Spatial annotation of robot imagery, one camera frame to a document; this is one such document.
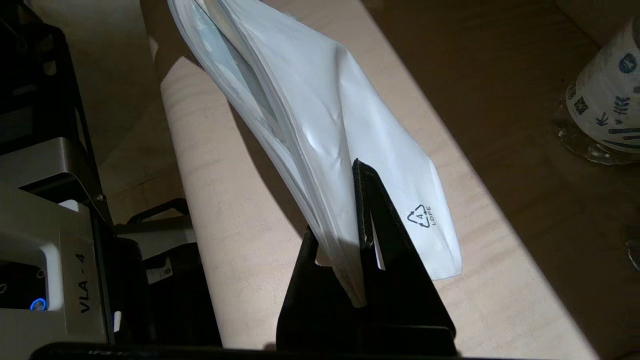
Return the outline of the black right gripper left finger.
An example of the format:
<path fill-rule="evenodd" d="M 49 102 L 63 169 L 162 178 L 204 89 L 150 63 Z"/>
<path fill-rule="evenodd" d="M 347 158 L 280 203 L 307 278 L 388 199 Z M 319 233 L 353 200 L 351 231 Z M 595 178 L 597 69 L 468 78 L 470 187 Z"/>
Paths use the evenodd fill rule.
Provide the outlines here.
<path fill-rule="evenodd" d="M 278 316 L 279 351 L 363 351 L 357 308 L 333 268 L 316 263 L 319 244 L 311 228 L 301 248 Z"/>

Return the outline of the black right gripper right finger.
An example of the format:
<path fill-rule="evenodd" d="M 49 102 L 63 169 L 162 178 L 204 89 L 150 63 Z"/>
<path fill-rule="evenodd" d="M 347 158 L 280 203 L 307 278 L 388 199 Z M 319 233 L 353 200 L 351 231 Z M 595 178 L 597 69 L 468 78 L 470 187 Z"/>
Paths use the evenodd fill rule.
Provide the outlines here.
<path fill-rule="evenodd" d="M 372 351 L 454 351 L 455 325 L 377 171 L 352 165 Z"/>

